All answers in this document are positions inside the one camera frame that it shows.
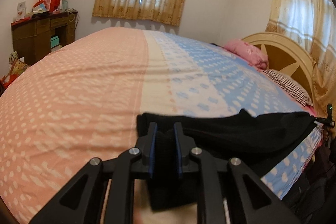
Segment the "red bag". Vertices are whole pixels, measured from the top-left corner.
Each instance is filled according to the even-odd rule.
[[[60,0],[43,0],[45,7],[47,9],[47,11],[49,11],[50,13],[52,13],[53,11],[55,11],[60,3]]]

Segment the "headboard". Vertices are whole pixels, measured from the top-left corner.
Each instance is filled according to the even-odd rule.
[[[313,59],[297,43],[288,37],[273,32],[249,35],[243,41],[252,44],[268,55],[269,69],[278,70],[289,75],[313,99],[312,72]]]

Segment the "wooden desk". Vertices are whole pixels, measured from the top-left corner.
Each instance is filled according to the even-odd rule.
[[[14,51],[19,54],[19,58],[25,57],[25,63],[34,65],[51,52],[52,36],[59,37],[62,47],[71,44],[75,40],[77,13],[60,13],[13,25]]]

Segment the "mattress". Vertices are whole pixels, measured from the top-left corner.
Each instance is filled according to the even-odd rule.
[[[108,28],[53,52],[0,97],[0,195],[28,223],[92,157],[137,140],[143,112],[227,117],[302,107],[245,60],[220,47],[155,31]],[[321,141],[310,135],[262,181],[281,199]],[[135,223],[196,223],[196,205],[152,212],[136,181]]]

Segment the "metal screw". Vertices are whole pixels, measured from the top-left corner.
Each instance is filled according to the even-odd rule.
[[[137,148],[137,147],[133,147],[131,148],[130,150],[128,150],[128,152],[131,154],[131,155],[137,155],[140,153],[140,149]]]
[[[240,165],[241,164],[241,159],[239,159],[239,158],[232,158],[231,160],[230,160],[230,162],[231,162],[231,164],[232,165],[234,165],[234,166],[238,166],[238,165]]]
[[[99,158],[93,158],[93,159],[90,160],[91,165],[98,165],[99,163],[100,163]]]
[[[202,149],[199,148],[199,147],[194,147],[192,150],[191,150],[191,153],[193,153],[194,155],[199,155],[202,153]]]

